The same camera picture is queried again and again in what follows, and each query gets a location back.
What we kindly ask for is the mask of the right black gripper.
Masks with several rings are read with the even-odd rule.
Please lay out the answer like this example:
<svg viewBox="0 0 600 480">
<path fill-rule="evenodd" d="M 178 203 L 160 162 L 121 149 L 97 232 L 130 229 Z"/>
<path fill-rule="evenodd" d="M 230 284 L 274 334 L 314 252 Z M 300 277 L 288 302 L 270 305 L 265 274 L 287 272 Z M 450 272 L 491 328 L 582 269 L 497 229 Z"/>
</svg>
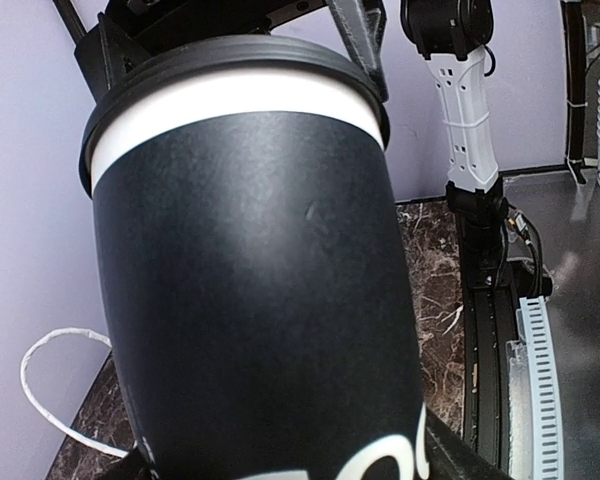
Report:
<svg viewBox="0 0 600 480">
<path fill-rule="evenodd" d="M 93 97 L 100 99 L 149 58 L 208 38 L 268 34 L 324 7 L 351 61 L 387 100 L 381 1 L 109 1 L 91 30 L 72 13 L 74 55 Z"/>
</svg>

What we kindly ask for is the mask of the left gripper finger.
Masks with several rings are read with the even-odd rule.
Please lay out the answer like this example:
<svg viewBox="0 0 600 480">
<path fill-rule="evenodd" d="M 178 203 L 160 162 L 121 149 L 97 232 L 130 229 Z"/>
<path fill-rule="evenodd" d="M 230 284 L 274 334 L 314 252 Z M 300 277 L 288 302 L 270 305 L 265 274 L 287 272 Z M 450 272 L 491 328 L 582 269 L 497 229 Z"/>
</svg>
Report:
<svg viewBox="0 0 600 480">
<path fill-rule="evenodd" d="M 424 448 L 432 480 L 510 480 L 425 408 Z"/>
</svg>

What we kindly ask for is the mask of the black paper coffee cup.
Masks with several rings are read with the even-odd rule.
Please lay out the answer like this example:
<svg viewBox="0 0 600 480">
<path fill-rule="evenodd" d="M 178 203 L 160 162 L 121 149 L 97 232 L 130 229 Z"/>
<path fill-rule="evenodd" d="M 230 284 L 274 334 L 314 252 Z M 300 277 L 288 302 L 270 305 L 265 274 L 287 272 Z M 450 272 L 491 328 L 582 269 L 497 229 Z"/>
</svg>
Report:
<svg viewBox="0 0 600 480">
<path fill-rule="evenodd" d="M 92 194 L 102 292 L 157 479 L 424 479 L 409 275 L 382 148 L 322 115 L 161 134 Z"/>
</svg>

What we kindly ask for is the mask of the white paper bag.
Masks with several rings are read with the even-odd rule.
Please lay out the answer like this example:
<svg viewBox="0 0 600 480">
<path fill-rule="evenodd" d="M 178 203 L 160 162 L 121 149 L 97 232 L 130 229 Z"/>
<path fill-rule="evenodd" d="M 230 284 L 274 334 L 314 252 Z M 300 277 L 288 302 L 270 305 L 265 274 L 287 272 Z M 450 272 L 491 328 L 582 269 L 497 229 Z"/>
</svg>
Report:
<svg viewBox="0 0 600 480">
<path fill-rule="evenodd" d="M 22 356 L 19 381 L 28 403 L 62 435 L 91 453 L 119 460 L 130 453 L 128 446 L 107 440 L 103 427 L 73 424 L 97 364 L 111 351 L 111 340 L 105 333 L 76 326 L 54 328 L 35 340 Z"/>
</svg>

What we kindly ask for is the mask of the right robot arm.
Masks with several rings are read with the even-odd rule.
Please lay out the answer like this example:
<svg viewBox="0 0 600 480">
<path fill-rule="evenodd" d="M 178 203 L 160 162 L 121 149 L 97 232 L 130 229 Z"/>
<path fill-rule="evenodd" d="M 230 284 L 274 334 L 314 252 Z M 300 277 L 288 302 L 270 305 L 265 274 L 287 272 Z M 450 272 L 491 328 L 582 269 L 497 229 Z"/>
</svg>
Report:
<svg viewBox="0 0 600 480">
<path fill-rule="evenodd" d="M 56 4 L 94 99 L 129 82 L 133 71 L 194 41 L 268 34 L 328 8 L 350 57 L 350 70 L 388 98 L 380 61 L 387 15 L 381 1 L 110 1 L 91 30 L 69 1 Z M 433 75 L 451 144 L 446 199 L 461 219 L 466 248 L 505 251 L 508 203 L 489 126 L 484 80 L 496 66 L 488 47 L 493 13 L 488 1 L 403 1 L 400 22 Z"/>
</svg>

